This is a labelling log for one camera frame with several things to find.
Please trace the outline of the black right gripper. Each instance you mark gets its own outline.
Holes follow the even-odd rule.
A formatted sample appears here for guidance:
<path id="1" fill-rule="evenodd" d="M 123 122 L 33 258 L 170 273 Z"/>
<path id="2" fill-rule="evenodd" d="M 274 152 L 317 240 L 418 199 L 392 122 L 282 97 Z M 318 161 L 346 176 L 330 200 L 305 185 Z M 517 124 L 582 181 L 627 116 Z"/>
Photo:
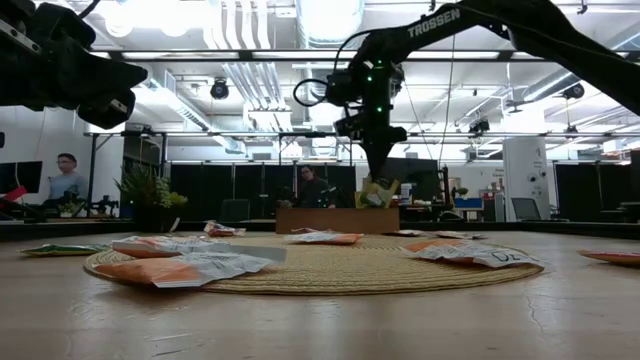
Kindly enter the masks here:
<path id="1" fill-rule="evenodd" d="M 382 145 L 406 139 L 406 131 L 390 126 L 392 99 L 401 89 L 404 72 L 400 65 L 383 60 L 365 61 L 348 68 L 357 79 L 361 97 L 357 102 L 337 106 L 345 116 L 334 123 L 340 136 L 360 141 L 372 180 L 401 178 L 401 160 L 388 153 L 383 162 Z"/>

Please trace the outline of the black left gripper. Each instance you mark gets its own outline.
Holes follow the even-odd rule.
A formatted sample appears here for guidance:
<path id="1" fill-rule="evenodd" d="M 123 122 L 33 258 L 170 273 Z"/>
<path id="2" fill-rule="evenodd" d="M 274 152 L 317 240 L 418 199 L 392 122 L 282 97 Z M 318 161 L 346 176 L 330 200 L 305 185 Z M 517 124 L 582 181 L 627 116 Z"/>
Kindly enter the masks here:
<path id="1" fill-rule="evenodd" d="M 143 82 L 142 67 L 95 56 L 77 41 L 33 40 L 19 44 L 12 34 L 0 35 L 0 106 L 34 111 L 57 107 L 111 129 L 128 120 L 136 97 L 132 87 Z"/>

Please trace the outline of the white orange Tazo tea packet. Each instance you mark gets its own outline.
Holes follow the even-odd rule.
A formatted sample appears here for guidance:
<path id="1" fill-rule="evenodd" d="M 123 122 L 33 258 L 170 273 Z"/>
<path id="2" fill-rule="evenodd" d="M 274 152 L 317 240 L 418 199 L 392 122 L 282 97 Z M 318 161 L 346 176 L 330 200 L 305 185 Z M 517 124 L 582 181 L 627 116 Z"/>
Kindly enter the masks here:
<path id="1" fill-rule="evenodd" d="M 169 258 L 145 258 L 96 265 L 94 269 L 117 280 L 157 288 L 200 287 L 213 281 L 257 273 L 275 264 L 267 258 L 236 253 L 189 253 Z"/>
<path id="2" fill-rule="evenodd" d="M 308 233 L 291 234 L 284 237 L 285 241 L 308 244 L 353 245 L 363 234 L 314 231 Z"/>
<path id="3" fill-rule="evenodd" d="M 542 263 L 531 255 L 509 247 L 463 239 L 439 239 L 406 245 L 403 251 L 410 257 L 430 261 L 445 260 L 503 268 Z"/>
<path id="4" fill-rule="evenodd" d="M 148 245 L 151 247 L 167 247 L 167 246 L 203 246 L 212 244 L 224 244 L 224 241 L 205 241 L 197 237 L 139 237 L 133 236 L 120 240 L 113 240 L 113 247 L 126 247 L 133 245 Z"/>
<path id="5" fill-rule="evenodd" d="M 190 253 L 234 253 L 269 259 L 276 263 L 283 263 L 287 257 L 287 250 L 275 247 L 259 247 L 232 244 L 212 244 L 203 246 L 167 246 L 151 247 L 148 245 L 133 245 L 113 247 L 115 251 L 137 258 L 172 257 Z"/>

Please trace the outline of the pink orange tea packet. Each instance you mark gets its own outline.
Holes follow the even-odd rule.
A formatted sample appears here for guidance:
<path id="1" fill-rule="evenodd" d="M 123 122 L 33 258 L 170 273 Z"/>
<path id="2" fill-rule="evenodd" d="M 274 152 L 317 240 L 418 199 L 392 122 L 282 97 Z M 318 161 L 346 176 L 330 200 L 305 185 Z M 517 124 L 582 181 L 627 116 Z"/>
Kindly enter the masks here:
<path id="1" fill-rule="evenodd" d="M 438 231 L 434 232 L 434 235 L 438 238 L 447 239 L 462 239 L 462 240 L 484 240 L 487 237 L 482 234 L 470 234 L 456 231 Z"/>

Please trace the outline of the large dark display screen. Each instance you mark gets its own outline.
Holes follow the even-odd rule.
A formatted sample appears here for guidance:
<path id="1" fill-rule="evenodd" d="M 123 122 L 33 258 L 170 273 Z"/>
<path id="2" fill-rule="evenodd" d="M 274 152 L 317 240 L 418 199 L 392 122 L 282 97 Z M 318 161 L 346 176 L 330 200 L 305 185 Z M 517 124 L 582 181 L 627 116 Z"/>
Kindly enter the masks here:
<path id="1" fill-rule="evenodd" d="M 440 179 L 436 160 L 388 158 L 381 176 L 399 184 L 412 185 L 414 200 L 431 201 L 440 192 Z"/>

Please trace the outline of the wooden three-compartment box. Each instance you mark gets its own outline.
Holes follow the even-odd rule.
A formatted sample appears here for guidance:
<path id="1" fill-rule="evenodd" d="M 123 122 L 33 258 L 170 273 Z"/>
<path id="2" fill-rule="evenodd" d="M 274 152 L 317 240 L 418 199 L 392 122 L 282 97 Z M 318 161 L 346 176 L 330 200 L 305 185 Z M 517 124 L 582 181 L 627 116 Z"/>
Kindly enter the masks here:
<path id="1" fill-rule="evenodd" d="M 397 208 L 279 208 L 276 210 L 276 233 L 291 234 L 302 228 L 384 234 L 400 229 L 400 217 Z"/>

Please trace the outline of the round woven straw placemat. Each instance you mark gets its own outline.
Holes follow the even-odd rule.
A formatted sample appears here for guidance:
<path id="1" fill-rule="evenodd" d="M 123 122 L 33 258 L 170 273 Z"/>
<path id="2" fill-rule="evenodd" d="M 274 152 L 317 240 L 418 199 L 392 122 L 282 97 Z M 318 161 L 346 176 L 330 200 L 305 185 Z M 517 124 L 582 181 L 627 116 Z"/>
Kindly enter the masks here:
<path id="1" fill-rule="evenodd" d="M 295 243 L 285 236 L 227 239 L 232 245 L 275 247 L 287 250 L 283 263 L 269 265 L 257 273 L 213 281 L 196 289 L 210 292 L 270 295 L 370 295 L 422 292 L 477 287 L 519 280 L 543 271 L 534 265 L 490 268 L 478 264 L 445 260 L 430 261 L 408 256 L 403 247 L 426 242 L 410 238 L 364 236 L 353 245 Z M 147 285 L 117 280 L 98 273 L 94 267 L 121 261 L 145 259 L 112 248 L 89 256 L 85 270 L 96 277 L 128 285 Z"/>

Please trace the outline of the black beam with light strips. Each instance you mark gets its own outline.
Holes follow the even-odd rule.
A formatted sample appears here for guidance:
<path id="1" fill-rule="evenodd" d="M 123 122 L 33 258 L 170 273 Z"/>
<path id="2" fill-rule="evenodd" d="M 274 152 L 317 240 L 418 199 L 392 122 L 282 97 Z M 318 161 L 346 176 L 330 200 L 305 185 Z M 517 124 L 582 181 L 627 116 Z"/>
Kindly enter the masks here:
<path id="1" fill-rule="evenodd" d="M 106 50 L 91 51 L 94 56 L 127 62 L 329 62 L 336 58 L 340 62 L 350 61 L 354 50 Z M 474 50 L 419 50 L 411 53 L 407 62 L 524 62 L 542 63 L 547 59 L 520 51 L 474 51 Z"/>

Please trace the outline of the spiky green plant dark pot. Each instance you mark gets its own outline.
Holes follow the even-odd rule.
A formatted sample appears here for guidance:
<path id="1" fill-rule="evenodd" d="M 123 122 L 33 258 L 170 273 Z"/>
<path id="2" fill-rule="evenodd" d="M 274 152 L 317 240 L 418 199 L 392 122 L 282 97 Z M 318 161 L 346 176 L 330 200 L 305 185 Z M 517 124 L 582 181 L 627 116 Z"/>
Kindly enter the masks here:
<path id="1" fill-rule="evenodd" d="M 115 185 L 123 203 L 131 207 L 131 219 L 140 232 L 170 233 L 177 228 L 188 198 L 173 192 L 168 178 L 134 164 L 122 170 Z"/>

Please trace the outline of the small dark computer monitor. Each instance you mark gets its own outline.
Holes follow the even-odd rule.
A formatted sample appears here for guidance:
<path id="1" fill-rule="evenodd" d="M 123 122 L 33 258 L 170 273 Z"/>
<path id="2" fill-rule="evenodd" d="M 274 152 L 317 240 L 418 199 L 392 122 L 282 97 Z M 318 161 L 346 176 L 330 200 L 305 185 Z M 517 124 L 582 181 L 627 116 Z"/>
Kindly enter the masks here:
<path id="1" fill-rule="evenodd" d="M 20 186 L 28 193 L 38 193 L 43 162 L 0 163 L 0 194 L 7 194 Z"/>

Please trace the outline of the white building column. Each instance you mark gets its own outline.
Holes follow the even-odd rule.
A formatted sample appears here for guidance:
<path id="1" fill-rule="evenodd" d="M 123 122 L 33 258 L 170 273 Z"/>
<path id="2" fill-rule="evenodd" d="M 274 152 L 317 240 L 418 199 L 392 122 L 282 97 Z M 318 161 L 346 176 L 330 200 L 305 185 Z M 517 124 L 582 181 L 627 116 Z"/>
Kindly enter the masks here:
<path id="1" fill-rule="evenodd" d="M 506 220 L 516 222 L 514 198 L 531 198 L 540 217 L 550 218 L 549 171 L 546 144 L 541 137 L 513 137 L 503 141 Z"/>

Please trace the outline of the black partition panels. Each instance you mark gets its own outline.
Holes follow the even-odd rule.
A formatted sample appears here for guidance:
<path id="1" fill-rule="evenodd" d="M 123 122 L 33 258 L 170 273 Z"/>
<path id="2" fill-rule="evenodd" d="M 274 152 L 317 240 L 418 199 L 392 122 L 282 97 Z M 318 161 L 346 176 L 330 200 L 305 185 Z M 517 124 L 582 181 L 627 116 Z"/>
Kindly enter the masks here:
<path id="1" fill-rule="evenodd" d="M 640 221 L 640 175 L 631 165 L 554 166 L 559 216 L 570 222 Z"/>
<path id="2" fill-rule="evenodd" d="M 336 207 L 353 204 L 356 168 L 348 165 L 192 163 L 171 166 L 171 190 L 188 198 L 182 218 L 187 221 L 218 220 L 225 199 L 248 199 L 249 220 L 273 219 L 279 208 L 297 208 L 301 168 L 310 166 L 326 180 Z"/>

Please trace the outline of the grey office chair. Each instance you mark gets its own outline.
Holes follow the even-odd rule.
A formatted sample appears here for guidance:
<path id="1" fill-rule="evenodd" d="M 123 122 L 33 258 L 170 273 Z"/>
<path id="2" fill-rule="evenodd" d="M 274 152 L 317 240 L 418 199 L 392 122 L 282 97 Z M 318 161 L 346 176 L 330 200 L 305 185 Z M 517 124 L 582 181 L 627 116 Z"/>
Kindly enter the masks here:
<path id="1" fill-rule="evenodd" d="M 514 197 L 511 202 L 517 221 L 540 221 L 542 219 L 535 199 Z"/>

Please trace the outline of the dark green office chair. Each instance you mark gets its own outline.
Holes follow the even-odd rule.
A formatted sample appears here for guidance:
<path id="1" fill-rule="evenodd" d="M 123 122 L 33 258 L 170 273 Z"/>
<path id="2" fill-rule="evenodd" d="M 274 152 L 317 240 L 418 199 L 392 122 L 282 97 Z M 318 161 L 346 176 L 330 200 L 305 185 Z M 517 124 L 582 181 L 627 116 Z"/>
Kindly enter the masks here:
<path id="1" fill-rule="evenodd" d="M 251 218 L 248 199 L 225 199 L 221 203 L 220 222 L 241 222 Z"/>

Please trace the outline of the black background rig frame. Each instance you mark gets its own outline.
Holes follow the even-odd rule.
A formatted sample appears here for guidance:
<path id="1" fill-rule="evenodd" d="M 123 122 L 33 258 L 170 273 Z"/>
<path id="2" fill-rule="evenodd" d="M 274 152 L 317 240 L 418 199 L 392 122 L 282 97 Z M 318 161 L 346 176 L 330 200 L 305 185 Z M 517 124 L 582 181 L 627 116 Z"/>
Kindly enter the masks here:
<path id="1" fill-rule="evenodd" d="M 357 167 L 367 165 L 360 141 L 334 132 L 176 132 L 152 130 L 103 130 L 85 133 L 91 139 L 90 181 L 95 181 L 97 152 L 113 138 L 159 140 L 158 169 L 168 172 L 170 163 L 331 163 Z M 513 137 L 541 137 L 546 144 L 547 161 L 618 161 L 633 150 L 640 150 L 640 125 L 631 132 L 595 133 L 505 133 L 482 135 L 455 132 L 409 132 L 404 141 L 382 145 L 383 162 L 388 153 L 406 158 L 436 160 L 438 169 L 446 164 L 495 161 L 503 155 L 503 141 Z"/>

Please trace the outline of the silver ventilation duct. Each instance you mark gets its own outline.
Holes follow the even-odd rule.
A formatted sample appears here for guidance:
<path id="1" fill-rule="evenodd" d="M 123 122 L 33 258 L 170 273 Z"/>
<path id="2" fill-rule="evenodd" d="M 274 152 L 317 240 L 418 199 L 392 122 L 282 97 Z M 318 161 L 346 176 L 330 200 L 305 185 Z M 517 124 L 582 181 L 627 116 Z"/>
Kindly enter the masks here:
<path id="1" fill-rule="evenodd" d="M 295 0 L 300 47 L 307 50 L 338 49 L 356 33 L 362 23 L 365 0 Z M 334 70 L 335 56 L 330 64 L 310 62 L 304 68 L 303 84 L 294 91 L 306 107 L 324 101 L 327 75 Z"/>

